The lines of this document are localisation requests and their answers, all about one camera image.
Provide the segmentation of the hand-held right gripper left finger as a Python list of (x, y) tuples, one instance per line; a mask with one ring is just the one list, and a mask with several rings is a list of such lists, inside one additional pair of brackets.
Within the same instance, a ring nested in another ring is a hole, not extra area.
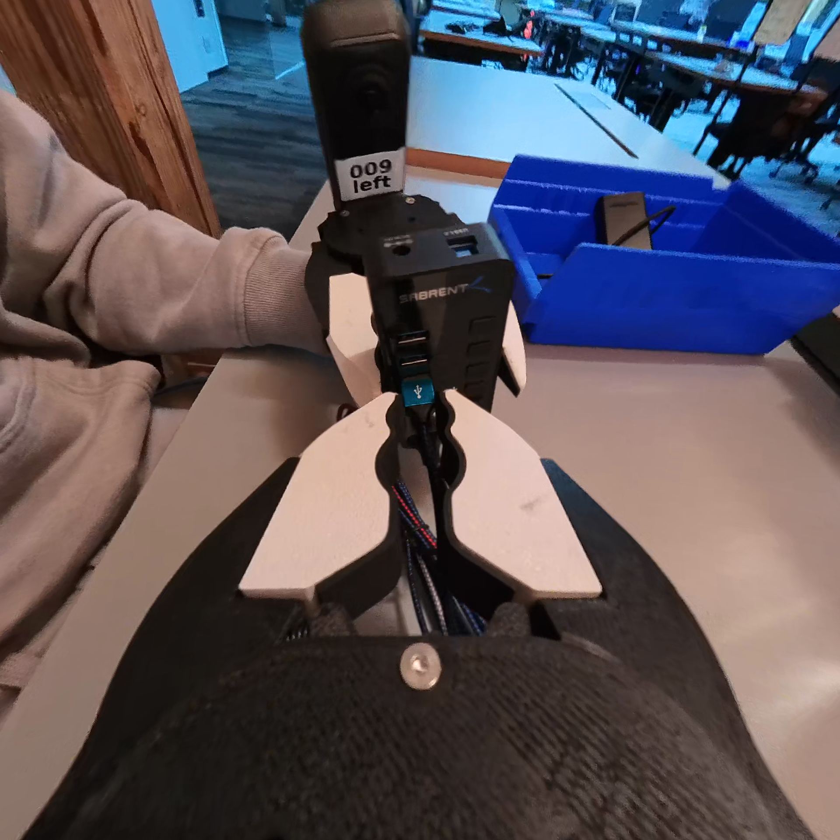
[(299, 458), (238, 585), (242, 595), (359, 617), (402, 573), (398, 477), (402, 399), (387, 392), (335, 423)]

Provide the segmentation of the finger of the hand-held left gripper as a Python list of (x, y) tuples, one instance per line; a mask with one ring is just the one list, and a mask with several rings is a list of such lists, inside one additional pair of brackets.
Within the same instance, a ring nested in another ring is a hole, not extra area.
[(507, 310), (501, 338), (497, 380), (509, 393), (519, 396), (527, 384), (527, 356), (517, 313)]
[(353, 402), (363, 407), (389, 396), (389, 406), (393, 406), (396, 394), (383, 391), (382, 373), (375, 360), (379, 339), (368, 280), (355, 273), (331, 276), (328, 304), (327, 345)]

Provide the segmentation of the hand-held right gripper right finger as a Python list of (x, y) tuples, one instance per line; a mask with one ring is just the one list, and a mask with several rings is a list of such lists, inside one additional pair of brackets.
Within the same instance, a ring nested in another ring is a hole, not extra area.
[(538, 453), (454, 389), (445, 441), (455, 451), (447, 494), (454, 547), (515, 600), (596, 599), (600, 583)]

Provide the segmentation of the compact black USB hub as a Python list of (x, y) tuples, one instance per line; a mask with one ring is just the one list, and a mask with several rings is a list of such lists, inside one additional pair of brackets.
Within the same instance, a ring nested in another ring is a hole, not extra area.
[(375, 238), (363, 250), (383, 390), (407, 407), (455, 389), (489, 411), (516, 271), (487, 223)]

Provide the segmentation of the blue plastic bin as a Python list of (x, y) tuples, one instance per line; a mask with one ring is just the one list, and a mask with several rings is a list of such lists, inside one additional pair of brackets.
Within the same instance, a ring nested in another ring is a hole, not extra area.
[[(651, 250), (597, 237), (620, 193), (675, 208)], [(763, 355), (838, 306), (838, 238), (740, 182), (520, 154), (488, 221), (532, 343)]]

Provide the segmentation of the long black USB hub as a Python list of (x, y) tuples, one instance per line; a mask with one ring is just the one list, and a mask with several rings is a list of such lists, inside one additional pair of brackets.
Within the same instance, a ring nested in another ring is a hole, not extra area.
[(652, 250), (653, 238), (646, 196), (643, 192), (625, 192), (600, 196), (593, 212), (598, 245)]

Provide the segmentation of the person's left forearm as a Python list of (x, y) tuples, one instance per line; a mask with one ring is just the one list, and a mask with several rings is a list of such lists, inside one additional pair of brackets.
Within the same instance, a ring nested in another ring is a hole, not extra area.
[(308, 254), (265, 228), (221, 238), (129, 199), (2, 91), (2, 350), (88, 363), (283, 345), (327, 355)]

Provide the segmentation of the neighbouring white desk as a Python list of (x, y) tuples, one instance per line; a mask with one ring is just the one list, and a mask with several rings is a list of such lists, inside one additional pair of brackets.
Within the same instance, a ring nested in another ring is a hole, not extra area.
[(721, 174), (589, 83), (415, 56), (406, 163), (500, 180), (518, 155), (699, 175)]

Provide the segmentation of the light grey desk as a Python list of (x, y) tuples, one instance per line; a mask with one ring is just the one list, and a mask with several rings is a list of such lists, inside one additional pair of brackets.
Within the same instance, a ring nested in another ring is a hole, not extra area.
[[(787, 345), (763, 360), (527, 347), (499, 419), (654, 558), (721, 661), (765, 762), (838, 838), (838, 396)], [(2, 727), (2, 838), (75, 760), (173, 574), (347, 400), (332, 362), (230, 353), (185, 415)]]

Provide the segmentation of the person's grey sweatshirt torso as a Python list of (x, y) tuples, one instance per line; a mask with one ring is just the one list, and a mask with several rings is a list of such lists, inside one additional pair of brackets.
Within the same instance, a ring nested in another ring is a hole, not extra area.
[(140, 488), (160, 379), (145, 361), (92, 364), (75, 339), (2, 345), (2, 715)]

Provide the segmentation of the background office desks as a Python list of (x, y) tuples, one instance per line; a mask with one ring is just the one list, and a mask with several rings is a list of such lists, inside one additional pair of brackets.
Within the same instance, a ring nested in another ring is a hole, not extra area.
[(814, 148), (838, 132), (838, 61), (815, 58), (789, 78), (760, 68), (759, 48), (731, 49), (698, 33), (615, 20), (599, 24), (547, 2), (430, 2), (419, 29), (428, 58), (490, 63), (587, 81), (653, 130), (703, 105), (693, 155), (713, 141), (707, 163), (731, 180), (755, 161), (769, 178), (797, 165), (805, 184), (819, 174)]

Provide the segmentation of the wooden post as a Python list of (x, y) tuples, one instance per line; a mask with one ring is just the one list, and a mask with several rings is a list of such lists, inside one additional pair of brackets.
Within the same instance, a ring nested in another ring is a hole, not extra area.
[(149, 1), (2, 1), (2, 68), (68, 153), (128, 197), (222, 228)]

